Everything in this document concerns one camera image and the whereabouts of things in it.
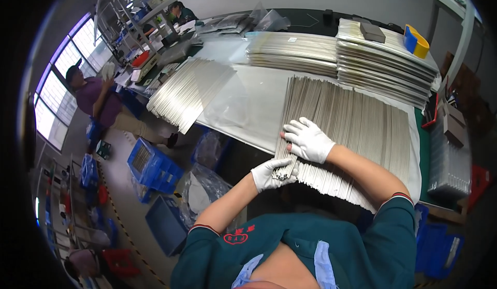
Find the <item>woman in purple shirt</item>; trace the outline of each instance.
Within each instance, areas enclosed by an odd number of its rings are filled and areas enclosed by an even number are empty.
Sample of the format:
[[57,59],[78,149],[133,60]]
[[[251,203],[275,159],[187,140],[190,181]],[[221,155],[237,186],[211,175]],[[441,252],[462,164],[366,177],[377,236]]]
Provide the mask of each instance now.
[[97,119],[106,128],[129,131],[151,143],[174,147],[178,140],[177,133],[171,134],[169,138],[155,133],[122,105],[118,93],[109,90],[114,84],[114,78],[105,81],[96,77],[85,79],[79,69],[80,64],[81,59],[67,70],[65,81],[76,92],[76,103],[81,111]]

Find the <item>stack of packaged rods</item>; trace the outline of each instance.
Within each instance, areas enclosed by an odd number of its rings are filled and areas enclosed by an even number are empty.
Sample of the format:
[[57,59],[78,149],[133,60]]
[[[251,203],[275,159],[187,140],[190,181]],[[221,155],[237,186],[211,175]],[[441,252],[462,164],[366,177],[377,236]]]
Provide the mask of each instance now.
[[385,43],[364,39],[358,21],[340,19],[337,33],[337,66],[340,83],[367,89],[423,109],[435,77],[436,62],[404,46],[403,35],[381,29]]
[[288,32],[258,34],[246,49],[252,66],[298,70],[337,77],[337,39]]
[[150,97],[147,110],[186,134],[235,73],[213,60],[190,58]]
[[444,134],[443,111],[430,132],[430,179],[428,193],[439,198],[457,201],[471,194],[472,157],[467,128],[464,128],[464,146],[451,143]]
[[[287,86],[281,130],[283,124],[300,117],[312,120],[331,140],[388,169],[407,185],[410,134],[404,111],[328,81],[293,77]],[[292,163],[274,170],[273,178],[288,178],[298,160],[299,182],[376,212],[376,207],[348,174],[330,163],[298,159],[288,152],[287,144],[278,139],[275,158],[291,158]]]

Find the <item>green uniform shirt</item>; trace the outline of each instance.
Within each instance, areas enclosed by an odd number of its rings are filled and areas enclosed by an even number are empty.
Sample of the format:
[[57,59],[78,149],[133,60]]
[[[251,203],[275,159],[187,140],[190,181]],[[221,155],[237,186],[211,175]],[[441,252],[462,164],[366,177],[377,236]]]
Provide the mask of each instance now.
[[398,193],[382,204],[363,236],[349,222],[308,213],[265,214],[224,236],[205,225],[193,226],[173,270],[171,288],[231,288],[245,263],[264,254],[262,264],[280,241],[316,277],[314,253],[320,240],[330,245],[340,289],[414,285],[414,208],[411,199]]

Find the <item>gloved hand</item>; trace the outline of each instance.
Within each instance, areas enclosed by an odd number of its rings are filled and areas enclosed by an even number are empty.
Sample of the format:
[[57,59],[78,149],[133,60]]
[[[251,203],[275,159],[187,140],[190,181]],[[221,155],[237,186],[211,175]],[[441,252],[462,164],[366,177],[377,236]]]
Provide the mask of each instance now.
[[267,189],[275,189],[280,186],[284,186],[289,183],[294,183],[297,180],[297,174],[299,173],[298,163],[295,163],[293,167],[292,174],[288,179],[283,181],[272,178],[273,170],[277,167],[283,167],[291,163],[292,160],[289,158],[280,159],[280,160],[269,160],[257,166],[256,168],[252,168],[252,177],[255,182],[255,186],[257,187],[257,191],[261,193]]
[[299,122],[291,120],[283,129],[288,131],[285,139],[293,143],[290,152],[308,161],[324,163],[336,144],[307,118],[299,118]]

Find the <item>packaged metal rods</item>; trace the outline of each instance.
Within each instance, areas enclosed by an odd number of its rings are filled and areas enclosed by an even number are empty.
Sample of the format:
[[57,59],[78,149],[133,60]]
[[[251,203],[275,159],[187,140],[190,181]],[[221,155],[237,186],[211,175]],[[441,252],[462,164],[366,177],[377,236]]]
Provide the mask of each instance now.
[[212,60],[189,59],[150,97],[147,110],[186,134],[235,73],[232,67]]
[[[281,130],[300,117],[312,120],[331,140],[383,166],[407,184],[410,135],[404,111],[327,81],[293,77],[287,86]],[[274,170],[273,178],[288,178],[299,160],[299,182],[376,212],[362,188],[340,168],[298,159],[286,150],[287,144],[278,139],[275,158],[291,158],[292,164]]]
[[246,54],[252,66],[298,70],[337,77],[337,39],[324,35],[264,32]]
[[436,62],[430,53],[421,59],[408,52],[402,34],[381,31],[386,37],[384,44],[364,39],[358,21],[340,19],[338,81],[424,108],[439,74]]

